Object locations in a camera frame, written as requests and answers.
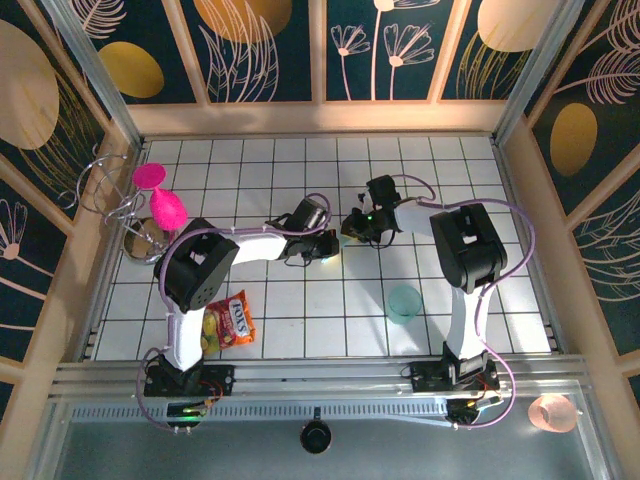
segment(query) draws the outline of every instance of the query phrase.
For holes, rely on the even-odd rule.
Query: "flower illustration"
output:
[[[52,273],[47,272],[20,256],[20,242],[22,242],[27,224],[27,213],[27,207],[20,202],[16,202],[13,206],[13,211],[11,211],[9,202],[4,198],[0,199],[0,259],[7,261],[18,260],[40,273],[53,277]],[[0,277],[0,283],[39,300],[46,298],[42,293],[18,285],[7,278]],[[5,324],[0,324],[0,327],[12,328],[14,330],[31,329],[31,327],[13,327]]]
[[[340,55],[340,63],[342,64],[342,81],[344,82],[344,90],[347,93],[347,100],[351,100],[351,92],[349,91],[349,81],[347,80],[347,70],[344,64],[344,57],[368,52],[371,49],[371,44],[369,42],[365,42],[367,35],[362,29],[362,25],[358,25],[357,27],[349,25],[348,27],[345,27],[344,31],[340,25],[331,27],[331,38],[333,38],[333,43],[338,49],[338,54]]]
[[[373,33],[373,48],[371,54],[371,100],[376,99],[376,58],[378,53],[378,37],[380,36],[380,20],[382,18],[382,12],[431,7],[438,3],[440,3],[440,0],[373,0],[373,4],[378,10],[378,13],[376,14],[376,26]]]
[[[380,12],[390,12],[393,9],[409,9],[429,7],[440,0],[373,0],[373,4]]]
[[[408,25],[399,37],[397,23],[384,27],[384,45],[387,48],[389,64],[391,65],[390,100],[393,100],[396,68],[433,60],[435,51],[433,48],[427,48],[431,43],[429,27],[430,25],[425,25],[424,27]]]

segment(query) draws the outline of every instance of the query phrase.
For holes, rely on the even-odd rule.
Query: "yellow oval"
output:
[[[255,26],[250,27],[245,0],[194,0],[193,3],[204,23],[217,35],[240,43],[250,43],[250,36],[251,43],[262,40],[260,33],[251,33],[250,28],[255,30]],[[291,0],[246,0],[246,3],[258,22],[260,17],[264,18],[274,37],[291,19]]]
[[[4,20],[0,65],[0,138],[22,149],[40,148],[58,123],[56,72],[38,44]]]
[[[150,98],[164,87],[164,75],[158,62],[133,43],[110,43],[102,47],[98,55],[113,83],[126,95]]]
[[[551,163],[570,177],[578,173],[591,157],[598,138],[598,120],[589,107],[570,103],[564,107],[551,130]]]
[[[499,52],[524,52],[536,46],[560,0],[482,0],[478,34]]]

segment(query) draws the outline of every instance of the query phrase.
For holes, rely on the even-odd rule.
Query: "snack bag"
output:
[[[245,345],[256,338],[249,303],[244,290],[237,295],[207,305],[202,322],[200,346],[204,355]]]

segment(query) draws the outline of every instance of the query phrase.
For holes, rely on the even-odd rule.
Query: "red snack bag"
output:
[[[202,337],[205,340],[202,342],[205,354],[255,340],[256,327],[253,325],[244,290],[225,300],[207,305],[202,323]]]

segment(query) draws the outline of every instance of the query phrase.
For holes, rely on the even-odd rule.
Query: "white grid floor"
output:
[[[445,202],[505,199],[488,138],[357,137],[154,141],[149,162],[166,166],[165,188],[183,199],[192,217],[213,225],[259,226],[292,212],[305,194],[331,201],[334,227],[372,177],[407,173],[437,186]],[[425,194],[408,180],[403,196]],[[511,214],[487,205],[505,243],[511,268],[522,258]],[[152,267],[118,261],[90,358],[133,360],[166,343],[165,307]],[[424,307],[405,326],[385,318],[386,296],[399,284],[420,289]],[[429,239],[396,235],[392,247],[347,244],[327,263],[306,269],[282,262],[233,267],[216,299],[246,290],[256,342],[212,358],[317,358],[439,355],[451,314],[451,290]],[[499,352],[547,352],[543,324],[526,270],[498,287],[490,304],[487,338]]]

